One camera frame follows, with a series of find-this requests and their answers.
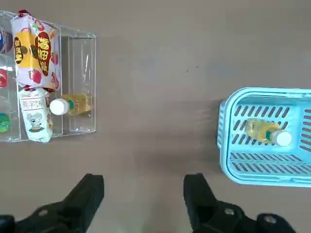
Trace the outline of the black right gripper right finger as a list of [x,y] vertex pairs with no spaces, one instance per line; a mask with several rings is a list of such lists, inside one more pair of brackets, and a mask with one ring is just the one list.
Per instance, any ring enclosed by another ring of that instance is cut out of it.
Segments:
[[194,233],[294,233],[283,217],[261,213],[249,218],[237,205],[223,202],[214,196],[203,174],[187,174],[183,195]]

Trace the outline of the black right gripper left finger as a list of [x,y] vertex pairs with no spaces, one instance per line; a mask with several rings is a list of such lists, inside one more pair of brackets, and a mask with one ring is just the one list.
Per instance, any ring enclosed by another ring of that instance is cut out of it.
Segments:
[[85,233],[104,199],[104,177],[86,174],[59,202],[43,205],[30,216],[15,220],[0,216],[2,233]]

